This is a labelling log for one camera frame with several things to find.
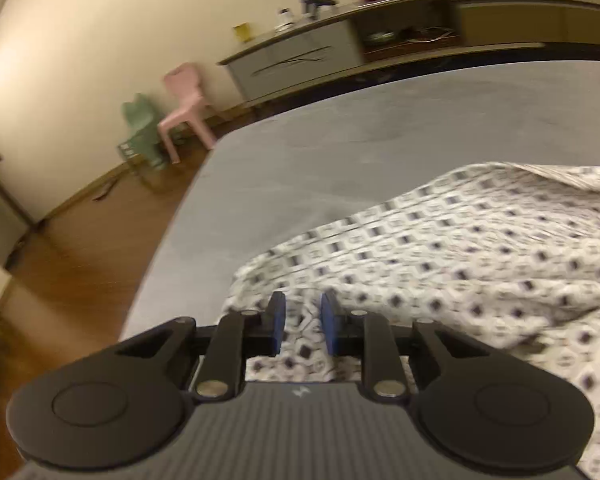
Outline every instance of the wooden floor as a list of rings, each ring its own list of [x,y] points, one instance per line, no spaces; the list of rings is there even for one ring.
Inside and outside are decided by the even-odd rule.
[[[224,130],[240,125],[234,121]],[[148,185],[127,173],[106,199],[87,198],[51,219],[10,269],[14,280],[3,303],[6,336],[0,343],[0,480],[22,464],[4,422],[13,391],[117,340],[142,276],[206,157],[197,139],[180,153],[177,166],[145,169]]]

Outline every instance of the chair backrest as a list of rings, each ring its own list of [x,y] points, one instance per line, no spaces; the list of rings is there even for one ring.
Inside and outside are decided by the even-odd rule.
[[[133,131],[141,130],[159,119],[154,105],[143,94],[136,94],[134,100],[129,103],[122,103],[122,115]]]
[[[163,81],[167,90],[181,101],[202,94],[200,76],[193,63],[183,63],[174,68],[164,76]]]

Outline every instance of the drawer handle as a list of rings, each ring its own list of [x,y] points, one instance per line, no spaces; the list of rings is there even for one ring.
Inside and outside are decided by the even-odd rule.
[[[284,59],[282,61],[276,62],[274,64],[267,65],[263,68],[259,68],[255,72],[253,72],[251,74],[251,76],[260,75],[262,72],[264,72],[266,70],[270,70],[277,66],[290,65],[290,64],[294,64],[294,63],[304,63],[305,61],[307,61],[307,62],[324,61],[324,56],[321,56],[321,57],[304,57],[304,56],[310,56],[311,54],[316,54],[317,52],[321,52],[323,50],[330,50],[332,48],[333,48],[332,46],[322,46],[320,48],[314,48],[313,50],[309,50],[309,51],[305,52],[304,54],[298,54],[298,56],[293,56],[288,59]]]

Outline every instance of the cabinet drawer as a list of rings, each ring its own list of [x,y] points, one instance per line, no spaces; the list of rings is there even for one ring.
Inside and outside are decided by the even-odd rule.
[[[266,46],[229,63],[247,100],[362,64],[349,23],[337,22]]]
[[[466,46],[564,41],[562,8],[541,2],[483,2],[458,5]]]
[[[565,6],[567,41],[600,44],[600,9]]]

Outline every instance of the silver screw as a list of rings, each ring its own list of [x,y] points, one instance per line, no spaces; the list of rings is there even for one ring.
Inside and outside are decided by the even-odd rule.
[[[398,381],[378,381],[374,385],[374,391],[381,397],[398,397],[401,396],[407,387]]]
[[[201,382],[196,388],[196,391],[200,396],[216,399],[227,393],[228,389],[229,386],[222,381],[209,380]]]

